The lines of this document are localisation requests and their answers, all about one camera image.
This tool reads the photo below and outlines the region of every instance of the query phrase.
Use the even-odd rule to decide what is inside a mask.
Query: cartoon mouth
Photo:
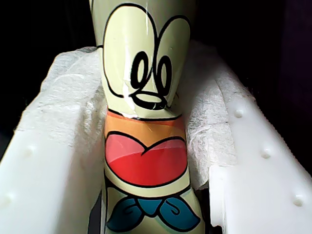
[[[145,101],[142,100],[142,98],[140,97],[144,97],[144,96],[150,96],[150,99],[154,99],[154,100],[158,100],[158,101]],[[153,93],[153,92],[149,92],[149,91],[138,91],[135,92],[133,94],[130,94],[129,97],[132,98],[133,102],[145,109],[148,110],[162,110],[165,109],[165,107],[167,106],[167,100],[159,95],[158,93]]]
[[[146,147],[132,136],[113,133],[106,139],[105,157],[120,179],[140,187],[173,182],[187,168],[185,142],[177,136]]]

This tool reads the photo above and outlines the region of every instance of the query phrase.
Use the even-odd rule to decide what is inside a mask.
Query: blue bow tie
[[[200,218],[179,196],[165,199],[127,196],[116,204],[106,225],[116,233],[128,232],[138,226],[144,216],[158,216],[164,224],[178,232],[188,232],[200,223]]]

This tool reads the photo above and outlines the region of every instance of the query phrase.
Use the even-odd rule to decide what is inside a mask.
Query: cartoon eye
[[[190,33],[189,20],[185,16],[172,17],[161,29],[155,45],[157,48],[153,63],[155,85],[158,93],[166,96],[168,106],[174,99],[179,83]]]
[[[148,81],[155,30],[146,12],[136,6],[118,7],[110,15],[103,40],[103,59],[107,85],[115,96],[128,97]]]

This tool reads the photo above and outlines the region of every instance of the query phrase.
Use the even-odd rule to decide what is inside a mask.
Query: cartoon nose
[[[162,110],[167,106],[165,97],[150,91],[137,90],[129,97],[136,105],[148,110]]]

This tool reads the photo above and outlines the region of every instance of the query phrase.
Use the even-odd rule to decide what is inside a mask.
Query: glossy surface
[[[204,233],[176,95],[191,30],[177,3],[122,3],[107,17],[105,233]]]

